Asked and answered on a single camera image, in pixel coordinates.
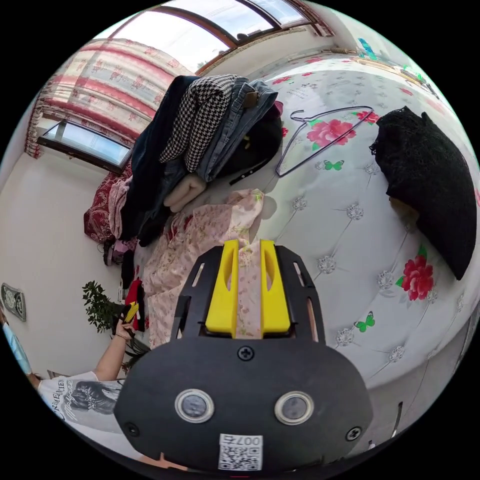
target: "jeans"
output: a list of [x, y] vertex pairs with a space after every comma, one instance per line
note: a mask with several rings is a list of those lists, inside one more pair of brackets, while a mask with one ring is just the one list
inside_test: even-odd
[[[246, 95], [254, 92], [258, 94], [256, 105], [244, 108]], [[196, 169], [199, 177], [211, 182], [218, 175], [243, 137], [274, 105], [277, 95], [263, 80], [237, 78], [229, 110]]]

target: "window frame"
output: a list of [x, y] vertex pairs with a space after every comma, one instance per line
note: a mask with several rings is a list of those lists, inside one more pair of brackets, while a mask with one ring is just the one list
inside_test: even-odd
[[[92, 155], [91, 153], [88, 153], [84, 150], [80, 150], [79, 148], [75, 148], [74, 146], [69, 146], [66, 145], [65, 143], [62, 143], [60, 141], [56, 141], [51, 138], [47, 138], [45, 135], [47, 135], [51, 130], [53, 130], [56, 127], [66, 127], [67, 125], [73, 125], [75, 127], [78, 127], [83, 130], [87, 130], [88, 132], [92, 132], [95, 135], [98, 135], [99, 137], [103, 137], [110, 142], [120, 145], [126, 149], [128, 149], [127, 153], [121, 160], [121, 162], [118, 165], [115, 165], [113, 163], [110, 163], [107, 160], [104, 160], [103, 158], [100, 158], [98, 156]], [[108, 172], [112, 172], [114, 174], [120, 175], [124, 169], [125, 166], [127, 165], [128, 161], [132, 157], [132, 148], [130, 148], [128, 145], [124, 145], [123, 143], [120, 143], [119, 141], [112, 140], [111, 138], [107, 137], [106, 135], [103, 135], [102, 133], [93, 130], [92, 128], [88, 128], [86, 126], [80, 125], [74, 121], [70, 120], [60, 120], [58, 121], [55, 125], [51, 126], [47, 131], [42, 133], [38, 139], [37, 143], [41, 145], [42, 147], [46, 147], [48, 149], [54, 150], [56, 152], [60, 152], [62, 154], [68, 155], [69, 157], [74, 157], [76, 159], [79, 159], [83, 162], [86, 162], [90, 165], [94, 165], [96, 167], [99, 167], [103, 170], [107, 170]]]
[[[245, 5], [246, 7], [250, 8], [253, 12], [257, 13], [259, 16], [261, 16], [264, 20], [266, 20], [271, 25], [271, 28], [267, 30], [263, 30], [254, 35], [250, 35], [249, 37], [243, 40], [238, 40], [231, 33], [226, 31], [224, 28], [222, 28], [212, 20], [205, 18], [204, 16], [201, 16], [197, 13], [192, 13], [182, 8], [173, 7], [173, 6], [164, 6], [160, 4], [157, 6], [153, 6], [151, 8], [147, 8], [146, 10], [143, 10], [141, 12], [138, 12], [136, 15], [129, 18], [124, 24], [119, 26], [108, 38], [113, 38], [114, 36], [117, 36], [118, 34], [120, 34], [124, 27], [126, 27], [130, 22], [132, 22], [133, 20], [135, 20], [145, 12], [158, 12], [161, 14], [172, 15], [174, 17], [179, 17], [181, 19], [187, 20], [188, 22], [191, 22], [192, 24], [197, 25], [203, 30], [206, 30], [207, 32], [209, 32], [211, 35], [213, 35], [214, 37], [219, 39], [221, 42], [223, 42], [227, 47], [226, 51], [215, 56], [210, 61], [208, 61], [205, 65], [199, 68], [196, 72], [194, 72], [196, 75], [200, 75], [202, 72], [210, 68], [215, 63], [217, 63], [224, 56], [230, 55], [232, 52], [234, 52], [238, 48], [244, 47], [245, 45], [248, 45], [258, 39], [270, 37], [271, 35], [277, 34], [279, 32], [286, 32], [295, 27], [310, 25], [315, 30], [315, 33], [319, 37], [333, 37], [335, 35], [332, 29], [322, 20], [319, 14], [313, 9], [311, 9], [308, 5], [303, 3], [301, 0], [282, 0], [283, 2], [288, 4], [290, 7], [295, 9], [300, 15], [303, 16], [303, 20], [295, 20], [289, 23], [284, 23], [284, 24], [281, 24], [270, 13], [268, 13], [266, 10], [264, 10], [262, 7], [258, 6], [257, 4], [253, 3], [253, 1], [251, 0], [235, 0], [235, 1]], [[327, 32], [327, 35], [325, 35], [319, 29], [319, 26], [323, 29], [324, 32]]]

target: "person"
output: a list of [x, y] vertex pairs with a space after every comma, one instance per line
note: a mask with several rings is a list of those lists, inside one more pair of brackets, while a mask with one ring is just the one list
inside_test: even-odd
[[10, 329], [0, 303], [0, 325], [15, 358], [31, 385], [50, 409], [70, 427], [104, 447], [126, 457], [163, 468], [187, 470], [164, 459], [148, 458], [136, 451], [122, 432], [114, 407], [125, 379], [118, 379], [132, 326], [118, 322], [115, 335], [96, 367], [73, 376], [42, 379], [32, 372], [16, 335]]

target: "curtain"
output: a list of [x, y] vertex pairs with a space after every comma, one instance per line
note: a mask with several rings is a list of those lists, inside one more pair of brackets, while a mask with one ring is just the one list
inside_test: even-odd
[[25, 152], [41, 155], [37, 126], [42, 117], [71, 121], [133, 146], [178, 75], [193, 73], [163, 51], [123, 38], [90, 41], [40, 91]]

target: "houndstooth jacket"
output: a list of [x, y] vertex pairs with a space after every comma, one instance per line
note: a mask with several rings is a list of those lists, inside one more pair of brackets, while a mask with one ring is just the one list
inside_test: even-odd
[[161, 163], [184, 155], [189, 172], [194, 172], [212, 141], [232, 99], [238, 75], [207, 76], [195, 80], [183, 95], [173, 130]]

